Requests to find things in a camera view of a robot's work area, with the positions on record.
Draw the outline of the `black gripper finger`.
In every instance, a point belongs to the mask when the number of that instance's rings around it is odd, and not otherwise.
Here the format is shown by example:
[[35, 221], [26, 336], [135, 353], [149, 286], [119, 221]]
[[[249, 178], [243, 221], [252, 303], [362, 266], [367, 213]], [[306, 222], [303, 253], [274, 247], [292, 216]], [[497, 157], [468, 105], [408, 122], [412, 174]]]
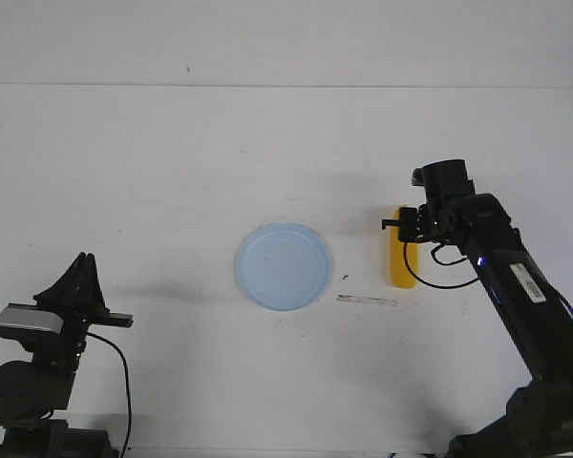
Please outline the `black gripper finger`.
[[96, 258], [94, 254], [89, 254], [87, 257], [88, 262], [88, 284], [89, 284], [89, 307], [94, 314], [108, 315], [110, 309], [106, 306], [104, 301], [102, 289], [99, 283]]
[[81, 252], [65, 273], [49, 288], [32, 296], [36, 306], [52, 312], [85, 311], [84, 302], [77, 296], [84, 280], [87, 254]]
[[382, 219], [381, 220], [381, 229], [386, 230], [389, 227], [400, 227], [401, 221], [399, 219]]
[[398, 209], [398, 239], [401, 242], [415, 242], [416, 240], [416, 209], [402, 206]]

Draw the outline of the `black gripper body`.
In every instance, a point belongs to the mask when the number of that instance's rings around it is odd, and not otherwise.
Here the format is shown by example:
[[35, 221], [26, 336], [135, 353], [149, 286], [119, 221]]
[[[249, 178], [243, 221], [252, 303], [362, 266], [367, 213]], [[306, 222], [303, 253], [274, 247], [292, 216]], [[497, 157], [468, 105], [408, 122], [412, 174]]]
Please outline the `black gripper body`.
[[99, 314], [83, 314], [82, 312], [69, 311], [63, 316], [63, 325], [60, 332], [65, 367], [79, 367], [82, 354], [87, 347], [87, 338], [103, 342], [113, 348], [117, 346], [108, 339], [99, 336], [89, 329], [91, 326], [100, 325], [118, 328], [131, 328], [134, 323], [130, 314], [100, 312]]
[[448, 205], [434, 211], [429, 203], [420, 205], [416, 212], [414, 242], [457, 243], [457, 206]]

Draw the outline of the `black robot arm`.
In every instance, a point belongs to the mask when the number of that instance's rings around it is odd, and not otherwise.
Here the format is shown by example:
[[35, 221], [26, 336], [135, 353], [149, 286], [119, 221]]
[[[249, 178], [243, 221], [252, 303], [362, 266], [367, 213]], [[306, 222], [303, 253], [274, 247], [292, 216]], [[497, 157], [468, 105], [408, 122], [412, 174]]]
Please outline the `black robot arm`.
[[491, 194], [479, 194], [462, 159], [417, 168], [412, 184], [426, 201], [400, 209], [395, 226], [406, 245], [452, 245], [475, 269], [532, 380], [505, 413], [473, 434], [453, 438], [450, 457], [546, 457], [573, 451], [573, 314], [522, 243]]
[[122, 457], [104, 429], [71, 428], [54, 418], [66, 410], [93, 325], [129, 328], [129, 314], [105, 304], [92, 253], [80, 253], [31, 304], [0, 312], [0, 338], [17, 341], [29, 361], [0, 365], [0, 457]]

